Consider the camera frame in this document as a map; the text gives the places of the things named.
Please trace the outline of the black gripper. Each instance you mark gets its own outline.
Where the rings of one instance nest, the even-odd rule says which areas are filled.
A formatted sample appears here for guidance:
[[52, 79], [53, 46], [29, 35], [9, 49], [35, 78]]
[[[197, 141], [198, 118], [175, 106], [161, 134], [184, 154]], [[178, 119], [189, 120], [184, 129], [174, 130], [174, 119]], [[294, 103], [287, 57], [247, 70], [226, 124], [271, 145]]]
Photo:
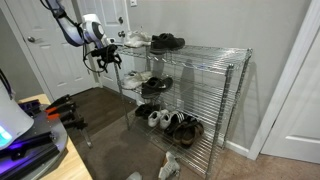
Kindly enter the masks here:
[[107, 70], [109, 63], [116, 63], [118, 67], [121, 66], [122, 59], [116, 50], [118, 47], [114, 44], [108, 45], [102, 49], [93, 50], [90, 52], [92, 57], [98, 57], [98, 66], [103, 70]]

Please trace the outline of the round metal robot base plate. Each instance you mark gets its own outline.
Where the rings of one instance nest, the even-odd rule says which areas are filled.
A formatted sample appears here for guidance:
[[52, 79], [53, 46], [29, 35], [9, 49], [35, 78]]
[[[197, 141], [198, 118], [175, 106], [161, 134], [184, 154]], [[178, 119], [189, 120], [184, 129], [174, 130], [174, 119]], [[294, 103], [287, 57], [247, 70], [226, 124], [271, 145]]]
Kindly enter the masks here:
[[0, 151], [0, 180], [35, 180], [58, 164], [68, 141], [59, 118], [48, 119], [39, 100], [19, 106], [34, 121], [33, 126]]

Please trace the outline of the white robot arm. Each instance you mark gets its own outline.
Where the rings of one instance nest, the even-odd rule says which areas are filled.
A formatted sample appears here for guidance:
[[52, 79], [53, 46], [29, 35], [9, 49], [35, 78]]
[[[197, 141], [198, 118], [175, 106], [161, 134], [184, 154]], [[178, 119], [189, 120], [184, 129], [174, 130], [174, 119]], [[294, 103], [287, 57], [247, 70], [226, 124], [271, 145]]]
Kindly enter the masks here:
[[107, 66], [110, 63], [115, 63], [121, 68], [122, 59], [116, 52], [118, 46], [106, 37], [96, 14], [86, 14], [83, 16], [84, 21], [77, 23], [67, 15], [61, 0], [40, 0], [40, 2], [52, 13], [66, 41], [72, 46], [83, 47], [82, 61], [88, 70], [94, 71], [86, 64], [88, 55], [97, 57], [100, 73], [108, 72]]

